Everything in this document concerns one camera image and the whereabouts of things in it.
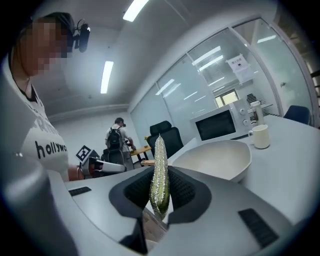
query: ceiling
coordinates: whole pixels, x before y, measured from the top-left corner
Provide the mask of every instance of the ceiling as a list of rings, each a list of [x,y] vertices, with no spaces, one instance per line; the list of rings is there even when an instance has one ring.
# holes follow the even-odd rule
[[[73,50],[32,78],[47,116],[108,105],[129,104],[148,72],[186,30],[211,14],[211,0],[150,0],[133,22],[123,20],[133,0],[48,1],[34,18],[69,12],[90,26],[86,52]],[[105,61],[114,65],[107,94],[100,94]]]

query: backpack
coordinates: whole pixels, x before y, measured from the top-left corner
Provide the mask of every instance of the backpack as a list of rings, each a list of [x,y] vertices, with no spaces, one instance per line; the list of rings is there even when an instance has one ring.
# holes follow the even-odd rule
[[[106,140],[106,146],[109,151],[120,150],[122,151],[124,142],[122,140],[122,135],[120,132],[120,127],[118,129],[110,128],[109,136]]]

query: glass partition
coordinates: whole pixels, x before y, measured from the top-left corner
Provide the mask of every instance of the glass partition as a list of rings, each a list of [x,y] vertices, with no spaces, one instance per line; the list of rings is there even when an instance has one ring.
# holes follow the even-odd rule
[[[234,27],[257,51],[274,79],[283,112],[291,105],[307,107],[312,113],[312,102],[305,77],[286,43],[262,19]]]
[[[217,108],[208,85],[186,55],[157,84],[159,91],[155,95],[164,99],[185,145],[195,137],[190,119]]]
[[[164,99],[156,95],[158,91],[157,85],[154,84],[131,112],[131,119],[141,146],[148,144],[145,137],[150,136],[150,126],[162,121],[169,121],[173,126]],[[149,158],[152,157],[151,151],[147,154]]]
[[[266,75],[246,45],[229,29],[208,38],[188,54],[219,107],[243,99],[250,109],[250,103],[259,100],[264,115],[279,115]],[[233,59],[241,59],[238,63],[241,68],[232,65]]]

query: white mug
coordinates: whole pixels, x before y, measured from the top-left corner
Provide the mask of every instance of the white mug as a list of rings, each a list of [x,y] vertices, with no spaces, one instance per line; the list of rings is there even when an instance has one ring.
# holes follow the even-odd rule
[[[252,143],[257,149],[265,149],[270,146],[268,125],[257,125],[248,132],[249,137],[253,135]]]

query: white bowl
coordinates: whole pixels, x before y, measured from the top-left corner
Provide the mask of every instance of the white bowl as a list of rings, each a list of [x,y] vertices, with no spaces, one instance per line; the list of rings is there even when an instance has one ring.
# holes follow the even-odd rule
[[[221,140],[186,151],[173,161],[172,166],[239,182],[250,164],[251,150],[246,143]]]

